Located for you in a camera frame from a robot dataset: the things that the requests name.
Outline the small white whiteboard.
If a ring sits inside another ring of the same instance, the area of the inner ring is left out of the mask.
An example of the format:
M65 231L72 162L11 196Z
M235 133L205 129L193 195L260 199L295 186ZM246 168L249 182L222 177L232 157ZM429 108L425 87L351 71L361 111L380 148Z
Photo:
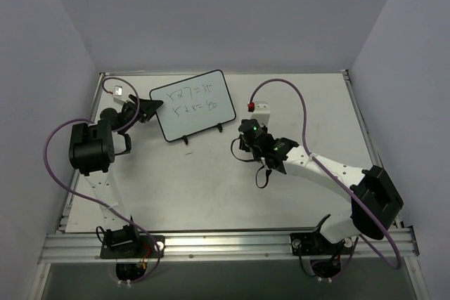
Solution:
M152 89L151 100L162 100L157 120L168 142L216 128L236 119L224 73L214 70Z

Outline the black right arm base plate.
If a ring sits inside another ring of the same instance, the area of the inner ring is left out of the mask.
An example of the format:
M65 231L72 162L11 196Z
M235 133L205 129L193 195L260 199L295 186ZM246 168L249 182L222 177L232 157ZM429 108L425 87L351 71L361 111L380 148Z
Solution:
M292 254L295 256L333 256L348 255L352 247L346 247L341 240L332 244L319 232L291 233L290 243Z

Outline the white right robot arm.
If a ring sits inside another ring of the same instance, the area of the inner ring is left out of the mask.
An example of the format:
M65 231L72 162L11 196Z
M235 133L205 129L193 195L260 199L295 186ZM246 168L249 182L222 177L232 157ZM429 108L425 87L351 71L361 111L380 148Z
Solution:
M383 239L404 206L382 167L351 167L309 153L293 140L274 138L256 119L244 119L238 131L240 149L251 153L266 170L304 178L349 202L348 211L326 215L316 226L312 244L319 252L329 252L347 237Z

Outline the aluminium left table rail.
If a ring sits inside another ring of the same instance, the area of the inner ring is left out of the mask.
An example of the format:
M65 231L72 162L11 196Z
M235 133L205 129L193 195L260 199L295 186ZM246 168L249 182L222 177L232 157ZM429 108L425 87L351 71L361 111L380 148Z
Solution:
M96 117L96 113L98 111L98 105L99 105L99 101L101 99L101 91L102 91L101 83L102 83L103 79L105 78L105 76L106 76L105 72L99 73L99 78L98 78L98 82L97 82L96 89L94 92L94 98L92 100L91 109L90 109L90 113L89 113L89 120L91 120L91 121L94 120L94 118ZM80 177L79 170L75 169L74 174L72 175L72 178L70 181L70 189L71 190L77 189L77 184L79 183L79 177ZM57 234L63 234L66 232L74 199L75 199L75 196L72 193L67 194L67 199L65 201L65 204L64 204L61 216L60 216L60 220L59 220L58 226L56 228Z

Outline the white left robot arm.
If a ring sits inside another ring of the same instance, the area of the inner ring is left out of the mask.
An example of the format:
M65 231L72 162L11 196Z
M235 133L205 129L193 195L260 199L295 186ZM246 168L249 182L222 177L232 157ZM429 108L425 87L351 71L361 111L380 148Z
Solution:
M72 126L70 163L87 180L94 194L87 199L99 206L110 226L97 227L98 238L106 249L117 249L125 257L134 257L141 251L142 238L121 200L111 166L116 157L131 152L128 130L137 122L148 122L162 106L162 100L130 94L120 111L106 108L97 123Z

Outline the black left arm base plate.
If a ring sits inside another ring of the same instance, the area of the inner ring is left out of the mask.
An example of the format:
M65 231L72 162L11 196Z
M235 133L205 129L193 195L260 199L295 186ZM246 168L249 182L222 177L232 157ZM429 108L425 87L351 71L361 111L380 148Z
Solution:
M141 234L138 240L121 240L110 246L105 244L101 247L101 259L156 259L164 256L165 236L154 236L159 249L155 243L146 235Z

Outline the aluminium front rail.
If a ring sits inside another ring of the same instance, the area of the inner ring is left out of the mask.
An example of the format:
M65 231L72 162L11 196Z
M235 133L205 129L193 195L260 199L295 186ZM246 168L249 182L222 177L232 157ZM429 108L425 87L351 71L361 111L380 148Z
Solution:
M290 235L311 228L166 232L162 262L294 260ZM134 263L142 256L102 259L95 233L47 235L39 263Z

